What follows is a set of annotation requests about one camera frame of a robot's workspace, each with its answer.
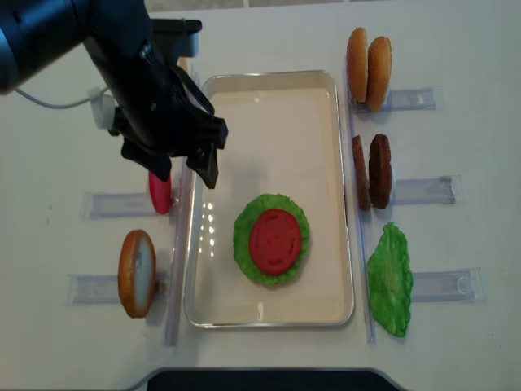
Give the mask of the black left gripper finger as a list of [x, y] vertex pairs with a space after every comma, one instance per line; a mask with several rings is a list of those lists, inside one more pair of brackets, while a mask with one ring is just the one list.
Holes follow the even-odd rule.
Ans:
[[121, 148], [121, 155], [126, 160], [131, 160], [148, 169], [162, 182], [167, 182], [170, 178], [172, 163], [168, 154], [147, 152], [126, 139]]
[[187, 166], [196, 172], [208, 189], [214, 189], [218, 178], [217, 149], [204, 144], [188, 154]]

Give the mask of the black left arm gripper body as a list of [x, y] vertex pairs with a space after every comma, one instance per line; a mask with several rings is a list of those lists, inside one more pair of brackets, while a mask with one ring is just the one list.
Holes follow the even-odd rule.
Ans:
[[85, 48], [118, 103], [112, 132], [147, 152], [185, 156], [204, 144], [224, 149], [225, 120], [177, 64], [195, 53], [201, 24], [150, 24], [122, 37], [93, 32]]

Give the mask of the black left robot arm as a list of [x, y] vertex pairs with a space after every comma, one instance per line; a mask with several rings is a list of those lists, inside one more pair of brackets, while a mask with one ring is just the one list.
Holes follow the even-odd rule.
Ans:
[[122, 156], [162, 181], [183, 156], [214, 188], [228, 128], [177, 64], [201, 28], [199, 20], [152, 19], [142, 1], [4, 1], [1, 92], [83, 45], [116, 100], [107, 129], [123, 137]]

